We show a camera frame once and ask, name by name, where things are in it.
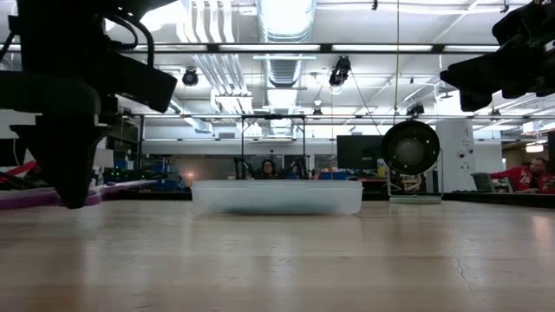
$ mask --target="black robotic arm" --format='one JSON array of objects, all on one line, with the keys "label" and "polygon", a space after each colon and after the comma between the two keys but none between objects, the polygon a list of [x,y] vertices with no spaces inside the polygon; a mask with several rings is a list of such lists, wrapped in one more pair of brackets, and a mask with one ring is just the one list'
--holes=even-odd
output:
[{"label": "black robotic arm", "polygon": [[[11,129],[68,208],[84,206],[96,145],[109,130],[98,122],[110,125],[120,117],[117,94],[167,110],[177,80],[153,68],[153,38],[139,20],[171,2],[17,0],[10,37],[20,36],[23,71],[0,72],[0,90],[7,95],[0,108],[41,114],[36,125]],[[136,44],[110,40],[104,18],[145,34],[147,64],[119,54]]]}]

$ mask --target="purple cloth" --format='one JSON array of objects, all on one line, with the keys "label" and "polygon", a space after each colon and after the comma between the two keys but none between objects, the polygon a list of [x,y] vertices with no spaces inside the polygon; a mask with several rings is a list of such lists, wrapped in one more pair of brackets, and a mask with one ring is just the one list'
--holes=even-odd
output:
[{"label": "purple cloth", "polygon": [[[150,185],[156,181],[124,182],[111,186],[97,186],[88,190],[85,205],[98,205],[102,199],[122,190],[134,189]],[[56,190],[53,187],[43,187],[25,191],[0,192],[0,211],[10,209],[31,208],[42,205],[62,205]]]}]

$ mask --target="plastic storage container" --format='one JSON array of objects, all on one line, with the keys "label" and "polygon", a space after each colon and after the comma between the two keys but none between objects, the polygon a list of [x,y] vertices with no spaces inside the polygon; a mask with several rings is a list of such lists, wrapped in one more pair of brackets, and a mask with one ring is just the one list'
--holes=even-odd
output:
[{"label": "plastic storage container", "polygon": [[362,205],[357,181],[207,180],[192,189],[199,214],[355,214]]}]

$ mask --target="table surface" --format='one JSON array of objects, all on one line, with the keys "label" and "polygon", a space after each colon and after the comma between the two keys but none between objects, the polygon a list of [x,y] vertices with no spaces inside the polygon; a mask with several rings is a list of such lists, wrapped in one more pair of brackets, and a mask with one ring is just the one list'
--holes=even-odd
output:
[{"label": "table surface", "polygon": [[555,210],[365,202],[351,217],[193,203],[0,212],[0,311],[553,311]]}]

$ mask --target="black cable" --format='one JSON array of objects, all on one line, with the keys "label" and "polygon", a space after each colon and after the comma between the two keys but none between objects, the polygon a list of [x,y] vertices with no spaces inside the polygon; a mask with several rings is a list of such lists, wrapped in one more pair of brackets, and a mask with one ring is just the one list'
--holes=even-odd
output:
[{"label": "black cable", "polygon": [[114,23],[117,23],[121,27],[129,30],[134,38],[133,43],[123,43],[123,42],[112,40],[110,41],[111,48],[116,49],[120,52],[127,52],[137,48],[137,46],[139,45],[139,36],[137,36],[137,32],[135,31],[133,26],[131,26],[131,24],[127,20],[121,18],[120,16],[109,16],[108,19]]},{"label": "black cable", "polygon": [[2,51],[0,51],[0,61],[3,60],[3,56],[6,55],[6,52],[8,52],[8,49],[10,48],[11,42],[14,41],[14,37],[16,36],[16,34],[12,32],[10,32],[10,34],[8,35],[8,38],[6,39],[5,44],[2,47]]},{"label": "black cable", "polygon": [[137,20],[136,18],[132,17],[132,16],[120,16],[122,19],[130,22],[134,27],[136,27],[137,29],[139,29],[143,35],[145,35],[145,38],[147,39],[147,46],[148,46],[148,51],[147,51],[147,66],[149,68],[154,68],[154,38],[153,38],[153,34],[150,33],[150,31],[148,30],[148,28],[143,25],[139,20]]}]

